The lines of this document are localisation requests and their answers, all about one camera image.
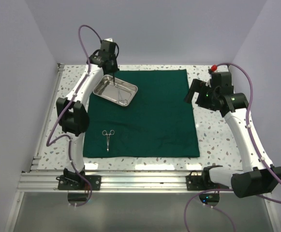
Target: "white robotic arm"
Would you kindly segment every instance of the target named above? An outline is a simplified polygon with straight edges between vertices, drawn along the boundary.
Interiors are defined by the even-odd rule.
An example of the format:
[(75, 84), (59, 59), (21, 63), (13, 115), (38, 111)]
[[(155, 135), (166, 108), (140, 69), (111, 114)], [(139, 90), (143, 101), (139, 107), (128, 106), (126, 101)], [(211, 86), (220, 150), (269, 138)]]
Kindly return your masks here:
[[(231, 178), (234, 174), (242, 174), (247, 172), (252, 172), (256, 168), (258, 170), (266, 169), (262, 162), (259, 161), (258, 156), (256, 155), (256, 151), (253, 147), (251, 139), (249, 137), (245, 116), (247, 113), (247, 109), (237, 109), (235, 112), (229, 112), (225, 115), (224, 119), (228, 126), (230, 127), (233, 136), (235, 138), (240, 157), (242, 160), (242, 171), (231, 170), (226, 167), (216, 167), (209, 170), (210, 179), (213, 183), (219, 183), (226, 185), (228, 187), (232, 187), (231, 185)], [(258, 148), (263, 153), (262, 156), (265, 159), (265, 162), (270, 167), (273, 165), (271, 159), (268, 157), (267, 153), (264, 151), (264, 148), (259, 140), (257, 132), (254, 128), (251, 114), (250, 114), (250, 121), (251, 130), (253, 132), (253, 136), (256, 140)]]
[[(78, 102), (84, 106), (86, 105), (89, 96), (93, 92), (95, 86), (100, 82), (100, 80), (104, 76), (103, 69), (98, 67), (97, 65), (91, 64), (91, 69), (89, 74), (88, 74), (88, 69), (89, 66), (86, 65), (80, 80), (77, 82), (76, 86), (72, 89), (72, 91), (66, 96), (67, 100), (69, 101), (72, 100), (73, 95), (75, 94), (78, 86), (82, 83), (80, 89), (78, 90), (78, 93), (76, 94), (74, 102)], [(76, 136), (74, 133), (70, 133), (70, 132), (67, 133), (72, 138), (71, 157), (74, 162), (74, 166), (80, 172), (84, 169), (84, 161), (82, 155), (84, 133), (81, 133), (78, 136)], [(68, 171), (74, 172), (74, 169), (70, 164), (66, 168)]]
[(233, 189), (236, 196), (242, 198), (271, 192), (278, 184), (263, 162), (281, 179), (281, 167), (274, 167), (271, 159), (259, 140), (255, 131), (251, 114), (249, 128), (255, 143), (262, 153), (257, 155), (248, 133), (246, 113), (248, 101), (244, 94), (234, 93), (230, 72), (211, 72), (211, 79), (204, 82), (194, 79), (185, 102), (191, 104), (192, 97), (198, 92), (196, 104), (209, 109), (219, 110), (230, 127), (242, 160), (242, 171), (232, 170), (219, 165), (205, 167), (202, 173), (204, 186), (211, 189), (215, 184), (222, 184)]
[(69, 181), (81, 181), (74, 173), (84, 173), (83, 140), (84, 132), (89, 126), (86, 103), (104, 74), (113, 74), (119, 70), (115, 54), (117, 46), (112, 39), (102, 40), (101, 48), (89, 57), (90, 64), (86, 65), (75, 87), (66, 98), (58, 98), (56, 102), (58, 118), (60, 118), (59, 124), (71, 140), (69, 156), (67, 157), (69, 165), (64, 169), (64, 177), (62, 177)]

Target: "speckled tabletop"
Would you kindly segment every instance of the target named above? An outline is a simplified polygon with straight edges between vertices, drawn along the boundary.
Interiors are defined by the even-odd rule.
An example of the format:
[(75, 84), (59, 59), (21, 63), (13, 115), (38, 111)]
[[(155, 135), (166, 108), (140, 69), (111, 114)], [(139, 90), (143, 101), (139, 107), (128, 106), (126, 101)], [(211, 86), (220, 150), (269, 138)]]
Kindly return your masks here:
[[(56, 99), (65, 97), (79, 80), (84, 65), (65, 65), (61, 76)], [(188, 73), (189, 85), (194, 78), (207, 81), (210, 77), (207, 65), (120, 65), (120, 70), (182, 70)], [(226, 71), (220, 66), (219, 71)], [(84, 158), (86, 170), (201, 170), (210, 165), (223, 165), (232, 169), (242, 169), (239, 151), (234, 137), (219, 112), (209, 111), (192, 104), (199, 143), (199, 158)], [(37, 170), (62, 170), (67, 165), (67, 140), (62, 138), (50, 147), (45, 146), (46, 138), (57, 118), (55, 104), (52, 107), (45, 136), (39, 149), (41, 158)], [(58, 127), (54, 136), (63, 132)]]

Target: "white wall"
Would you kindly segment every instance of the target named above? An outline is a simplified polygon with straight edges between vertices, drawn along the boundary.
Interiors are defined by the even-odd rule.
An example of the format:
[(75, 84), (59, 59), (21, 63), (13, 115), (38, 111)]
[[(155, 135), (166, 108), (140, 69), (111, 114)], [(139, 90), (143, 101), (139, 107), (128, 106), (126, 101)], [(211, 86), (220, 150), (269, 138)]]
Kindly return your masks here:
[(0, 0), (0, 232), (32, 161), (56, 66), (24, 0)]
[[(232, 61), (266, 0), (26, 0), (57, 62), (84, 63), (81, 24), (120, 46), (121, 64)], [(89, 53), (99, 48), (83, 30)]]
[[(234, 63), (251, 76), (253, 120), (268, 155), (281, 166), (281, 0), (267, 1)], [(248, 95), (245, 77), (235, 69), (232, 72), (236, 92)], [(281, 187), (273, 193), (281, 199)], [(276, 207), (281, 219), (281, 205)]]

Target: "metal tray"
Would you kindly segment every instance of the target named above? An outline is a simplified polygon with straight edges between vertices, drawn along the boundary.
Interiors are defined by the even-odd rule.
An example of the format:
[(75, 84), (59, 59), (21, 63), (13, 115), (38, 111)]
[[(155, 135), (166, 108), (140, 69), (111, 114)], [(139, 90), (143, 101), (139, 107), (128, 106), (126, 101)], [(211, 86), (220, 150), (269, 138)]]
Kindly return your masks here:
[(93, 93), (120, 106), (128, 106), (137, 91), (137, 86), (117, 78), (114, 85), (113, 76), (105, 75), (94, 88)]

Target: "forceps in tray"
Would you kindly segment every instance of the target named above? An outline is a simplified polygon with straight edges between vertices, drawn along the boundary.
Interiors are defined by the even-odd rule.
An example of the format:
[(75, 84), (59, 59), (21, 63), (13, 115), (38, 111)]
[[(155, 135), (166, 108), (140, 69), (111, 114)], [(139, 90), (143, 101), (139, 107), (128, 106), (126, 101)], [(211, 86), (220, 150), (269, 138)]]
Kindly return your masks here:
[(107, 133), (107, 131), (103, 131), (102, 132), (102, 135), (105, 135), (106, 137), (107, 137), (107, 151), (109, 151), (109, 139), (110, 139), (110, 136), (111, 135), (114, 135), (115, 134), (115, 131), (114, 130), (111, 130), (110, 132), (109, 132), (109, 134)]

